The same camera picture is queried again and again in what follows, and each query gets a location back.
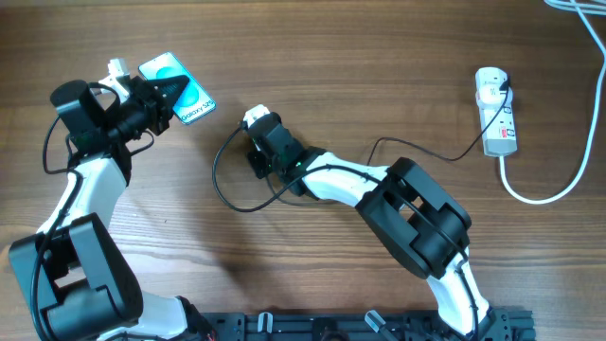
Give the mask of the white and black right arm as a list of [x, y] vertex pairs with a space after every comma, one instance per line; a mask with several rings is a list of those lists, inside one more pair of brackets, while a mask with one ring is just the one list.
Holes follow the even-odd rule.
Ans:
[[427, 281], [441, 320], [461, 336], [479, 335], [490, 305], [469, 265], [471, 218], [423, 168], [404, 157], [390, 167], [361, 165], [304, 147], [263, 105], [243, 125], [257, 178], [274, 174], [297, 197], [354, 207], [390, 255]]

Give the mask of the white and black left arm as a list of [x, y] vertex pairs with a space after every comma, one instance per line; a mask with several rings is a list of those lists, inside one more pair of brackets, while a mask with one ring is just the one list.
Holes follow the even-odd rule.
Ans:
[[68, 130], [68, 179], [39, 230], [14, 242], [9, 261], [42, 340], [212, 340], [212, 325], [185, 298], [146, 295], [108, 232], [129, 185], [128, 142], [169, 127], [186, 76], [116, 85], [69, 81], [50, 96]]

